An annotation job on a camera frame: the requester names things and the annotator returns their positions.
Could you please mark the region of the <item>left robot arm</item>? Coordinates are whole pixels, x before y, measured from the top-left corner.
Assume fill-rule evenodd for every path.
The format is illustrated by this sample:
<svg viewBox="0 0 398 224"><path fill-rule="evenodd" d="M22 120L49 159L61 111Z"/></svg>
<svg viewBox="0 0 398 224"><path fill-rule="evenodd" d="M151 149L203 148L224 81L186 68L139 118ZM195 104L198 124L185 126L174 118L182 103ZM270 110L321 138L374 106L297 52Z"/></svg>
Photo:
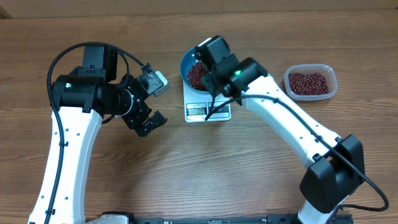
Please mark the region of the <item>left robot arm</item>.
<svg viewBox="0 0 398 224"><path fill-rule="evenodd" d="M84 42L83 63L56 79L47 77L52 107L52 137L44 179L29 223L84 223L85 189L96 136L119 116L144 137L166 123L145 103L169 89L169 82L148 63L138 77L117 80L117 64L132 55L103 42Z"/></svg>

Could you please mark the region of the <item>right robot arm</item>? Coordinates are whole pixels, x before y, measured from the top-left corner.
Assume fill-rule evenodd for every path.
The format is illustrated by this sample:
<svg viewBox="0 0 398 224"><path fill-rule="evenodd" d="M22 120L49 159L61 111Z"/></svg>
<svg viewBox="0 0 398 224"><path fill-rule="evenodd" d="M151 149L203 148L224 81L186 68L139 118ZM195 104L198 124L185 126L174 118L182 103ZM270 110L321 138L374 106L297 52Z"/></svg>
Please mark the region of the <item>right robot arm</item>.
<svg viewBox="0 0 398 224"><path fill-rule="evenodd" d="M223 95L262 118L295 151L306 168L299 223L328 223L338 207L364 182L363 145L341 138L292 101L253 58L239 61L219 35L195 47L208 72L201 78L212 96Z"/></svg>

